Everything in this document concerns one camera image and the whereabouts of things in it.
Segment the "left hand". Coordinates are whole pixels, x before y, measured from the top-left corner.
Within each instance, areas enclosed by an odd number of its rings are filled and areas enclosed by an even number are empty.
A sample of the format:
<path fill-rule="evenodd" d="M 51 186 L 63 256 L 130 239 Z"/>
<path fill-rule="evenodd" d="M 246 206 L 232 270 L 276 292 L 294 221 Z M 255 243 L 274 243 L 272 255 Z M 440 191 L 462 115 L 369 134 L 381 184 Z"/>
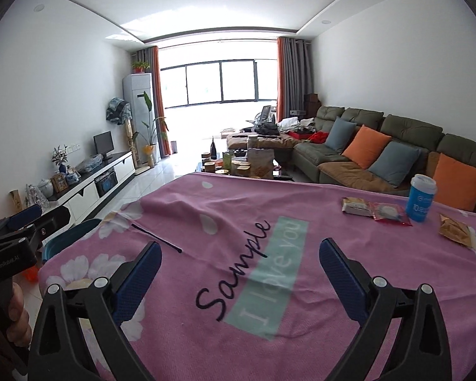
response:
<path fill-rule="evenodd" d="M 7 340 L 17 347 L 28 347 L 32 330 L 29 324 L 29 313 L 24 308 L 24 296 L 19 284 L 12 283 L 12 297 L 8 305 L 9 318 L 12 324 L 7 329 Z"/>

